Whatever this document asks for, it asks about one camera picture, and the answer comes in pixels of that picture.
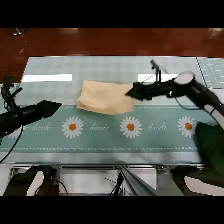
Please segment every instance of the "white daisy print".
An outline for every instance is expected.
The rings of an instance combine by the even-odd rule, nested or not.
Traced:
[[[123,131],[123,135],[125,135],[126,138],[135,138],[141,134],[140,131],[142,130],[140,121],[134,117],[126,117],[123,119],[120,127],[120,131]]]
[[[69,117],[65,122],[63,122],[61,131],[64,132],[63,135],[66,135],[66,138],[70,137],[71,139],[81,135],[83,127],[83,121],[78,117]]]
[[[8,138],[18,138],[19,137],[19,135],[20,135],[20,132],[21,132],[21,128],[22,128],[22,126],[20,127],[20,128],[18,128],[18,129],[16,129],[14,132],[12,132],[11,134],[9,134],[8,135]]]
[[[195,134],[195,128],[197,126],[197,121],[194,118],[182,117],[178,120],[178,130],[182,131],[182,135],[191,138]]]

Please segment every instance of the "brown floor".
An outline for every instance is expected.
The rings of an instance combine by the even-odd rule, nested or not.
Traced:
[[[166,55],[224,57],[221,28],[30,28],[21,36],[0,29],[0,82],[19,82],[29,56]]]

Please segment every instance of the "brown paper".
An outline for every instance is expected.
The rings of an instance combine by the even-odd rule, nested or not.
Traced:
[[[125,96],[132,87],[132,84],[119,85],[84,80],[81,96],[76,101],[77,108],[103,114],[133,111],[133,99]]]

